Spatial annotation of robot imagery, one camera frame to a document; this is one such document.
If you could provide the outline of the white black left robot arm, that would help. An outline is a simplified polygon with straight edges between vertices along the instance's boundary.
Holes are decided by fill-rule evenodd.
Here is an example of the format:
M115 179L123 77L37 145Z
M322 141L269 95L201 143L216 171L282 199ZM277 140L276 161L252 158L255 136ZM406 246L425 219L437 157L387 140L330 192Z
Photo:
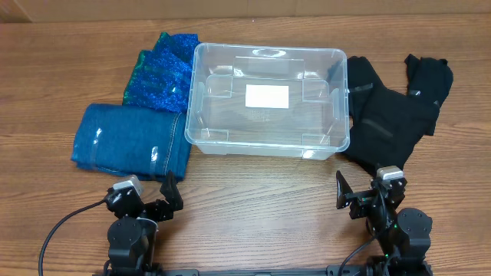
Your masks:
M153 261L159 223L183 209L177 179L167 173L160 187L163 199L145 203L143 186L135 175L113 184L104 198L117 220L107 231L108 265L106 275L163 275L161 264Z

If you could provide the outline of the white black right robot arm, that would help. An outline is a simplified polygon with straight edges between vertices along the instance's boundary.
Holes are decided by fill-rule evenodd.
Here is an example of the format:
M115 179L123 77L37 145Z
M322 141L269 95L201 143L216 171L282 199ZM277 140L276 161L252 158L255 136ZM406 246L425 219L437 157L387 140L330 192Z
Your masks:
M329 268L336 275L432 275L426 253L431 245L433 220L414 208L398 210L405 198L407 180L396 166L380 168L371 180L371 188L353 192L341 172L336 172L336 207L350 209L352 219L365 219L371 239L355 249L338 268ZM361 266L348 262L372 242L378 241L382 255L371 256Z

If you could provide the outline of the black garment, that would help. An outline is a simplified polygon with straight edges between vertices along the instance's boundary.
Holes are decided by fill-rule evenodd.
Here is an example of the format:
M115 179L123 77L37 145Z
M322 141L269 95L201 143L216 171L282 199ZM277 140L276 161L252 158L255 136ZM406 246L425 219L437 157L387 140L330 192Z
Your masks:
M384 85L365 57L348 58L349 114L353 120L346 157L374 176L385 166L403 169L415 145L434 135L440 108L450 93L448 61L410 54L407 92Z

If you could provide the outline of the blue sequin glitter garment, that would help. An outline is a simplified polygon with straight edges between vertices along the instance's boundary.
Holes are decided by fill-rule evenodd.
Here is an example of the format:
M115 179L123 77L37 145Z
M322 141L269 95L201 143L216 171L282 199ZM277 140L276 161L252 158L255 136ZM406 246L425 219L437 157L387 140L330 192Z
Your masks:
M197 34L160 34L151 50L142 50L124 90L123 104L187 111Z

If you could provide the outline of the blue denim jeans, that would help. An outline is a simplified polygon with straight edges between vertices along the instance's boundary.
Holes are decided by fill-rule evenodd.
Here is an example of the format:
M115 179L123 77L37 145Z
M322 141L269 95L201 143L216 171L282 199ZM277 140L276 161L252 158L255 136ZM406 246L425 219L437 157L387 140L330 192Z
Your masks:
M71 160L80 169L156 181L172 172L182 181L191 150L185 125L184 113L93 103L75 135Z

